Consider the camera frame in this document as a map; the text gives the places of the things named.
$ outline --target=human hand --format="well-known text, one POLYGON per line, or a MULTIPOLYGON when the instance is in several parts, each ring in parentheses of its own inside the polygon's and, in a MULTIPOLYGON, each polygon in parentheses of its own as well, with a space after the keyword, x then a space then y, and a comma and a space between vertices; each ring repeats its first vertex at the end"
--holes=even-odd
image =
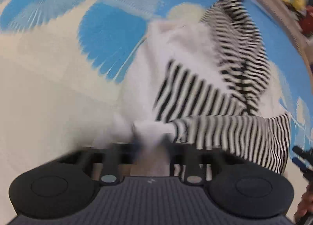
POLYGON ((313 183, 310 182, 306 187, 306 192, 302 195, 295 213, 295 222, 298 222, 307 212, 313 213, 313 183))

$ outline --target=bedsheet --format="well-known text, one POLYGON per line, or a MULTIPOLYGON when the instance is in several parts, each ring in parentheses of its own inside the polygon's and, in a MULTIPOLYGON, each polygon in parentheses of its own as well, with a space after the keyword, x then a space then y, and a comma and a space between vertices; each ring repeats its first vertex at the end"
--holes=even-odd
MULTIPOLYGON (((198 22, 214 2, 0 0, 1 224, 14 217, 7 191, 18 174, 90 144, 110 122, 147 23, 198 22)), ((292 114, 291 146, 308 148, 313 104, 306 67, 271 16, 254 0, 243 3, 275 66, 280 102, 292 114)))

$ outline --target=gray ribbed panel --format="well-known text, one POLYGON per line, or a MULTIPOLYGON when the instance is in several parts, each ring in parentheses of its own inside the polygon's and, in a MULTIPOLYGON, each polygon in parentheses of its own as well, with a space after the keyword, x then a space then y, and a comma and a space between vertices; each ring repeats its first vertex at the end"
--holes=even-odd
POLYGON ((16 217, 9 225, 292 225, 286 217, 245 220, 218 209, 200 187, 177 177, 127 177, 122 184, 103 187, 84 210, 56 220, 16 217))

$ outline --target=round black knob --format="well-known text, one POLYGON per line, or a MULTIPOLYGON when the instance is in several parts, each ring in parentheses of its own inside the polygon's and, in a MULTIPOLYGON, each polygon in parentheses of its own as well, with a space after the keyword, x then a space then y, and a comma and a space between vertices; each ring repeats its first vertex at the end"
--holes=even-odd
POLYGON ((294 189, 286 178, 250 163, 226 166, 208 188, 222 209, 246 218, 283 214, 294 197, 294 189))
POLYGON ((9 189, 17 213, 37 219, 53 219, 85 208, 96 185, 73 164, 51 163, 17 177, 9 189))

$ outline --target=garment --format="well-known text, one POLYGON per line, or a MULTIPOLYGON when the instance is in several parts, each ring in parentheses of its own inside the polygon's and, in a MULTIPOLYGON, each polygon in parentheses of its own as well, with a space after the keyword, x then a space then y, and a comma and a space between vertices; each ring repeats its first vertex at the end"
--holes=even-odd
MULTIPOLYGON (((135 135, 149 156, 170 133, 173 142, 221 147, 283 172, 290 122, 273 93, 258 29, 239 0, 220 0, 202 20, 149 24, 123 82, 120 123, 112 127, 113 135, 123 141, 135 135), (215 17, 209 20, 208 14, 215 17)), ((154 160, 151 166, 163 162, 154 160)), ((171 175, 183 173, 172 168, 171 175)))

